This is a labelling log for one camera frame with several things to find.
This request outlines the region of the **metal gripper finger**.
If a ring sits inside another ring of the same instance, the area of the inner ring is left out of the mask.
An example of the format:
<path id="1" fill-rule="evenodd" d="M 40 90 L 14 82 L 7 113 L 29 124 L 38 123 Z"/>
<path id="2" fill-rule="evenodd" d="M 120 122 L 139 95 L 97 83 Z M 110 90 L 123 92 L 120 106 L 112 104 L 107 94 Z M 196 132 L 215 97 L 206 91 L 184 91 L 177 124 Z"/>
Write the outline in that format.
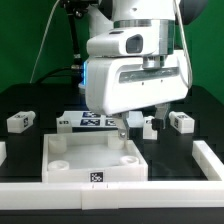
<path id="1" fill-rule="evenodd" d="M 118 128 L 119 138 L 128 139 L 129 138 L 129 124 L 127 119 L 129 118 L 129 113 L 119 113 L 115 116 L 115 123 Z"/>
<path id="2" fill-rule="evenodd" d="M 155 117 L 152 119 L 152 129 L 159 131 L 166 127 L 166 119 L 170 111 L 170 104 L 163 103 L 156 105 Z"/>

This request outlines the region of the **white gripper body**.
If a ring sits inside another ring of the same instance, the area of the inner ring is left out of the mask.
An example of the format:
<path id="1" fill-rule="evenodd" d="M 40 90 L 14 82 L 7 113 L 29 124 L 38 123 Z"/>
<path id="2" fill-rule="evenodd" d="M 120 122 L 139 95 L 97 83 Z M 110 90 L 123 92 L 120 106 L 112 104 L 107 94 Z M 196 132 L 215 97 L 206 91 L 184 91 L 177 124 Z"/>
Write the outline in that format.
<path id="1" fill-rule="evenodd" d="M 113 115 L 186 97 L 188 66 L 175 50 L 158 69 L 144 69 L 142 57 L 92 58 L 87 62 L 85 98 L 94 113 Z"/>

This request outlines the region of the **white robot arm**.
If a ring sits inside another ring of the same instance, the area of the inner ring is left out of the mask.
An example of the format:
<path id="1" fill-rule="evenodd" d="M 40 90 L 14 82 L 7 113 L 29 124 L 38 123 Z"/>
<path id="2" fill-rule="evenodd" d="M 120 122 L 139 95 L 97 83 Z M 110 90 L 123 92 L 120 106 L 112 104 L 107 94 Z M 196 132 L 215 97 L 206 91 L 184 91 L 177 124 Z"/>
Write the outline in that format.
<path id="1" fill-rule="evenodd" d="M 110 115 L 118 137 L 129 137 L 131 110 L 157 108 L 153 126 L 165 125 L 169 103 L 192 86 L 187 45 L 174 47 L 208 0 L 112 0 L 113 27 L 87 42 L 85 99 L 90 111 Z"/>

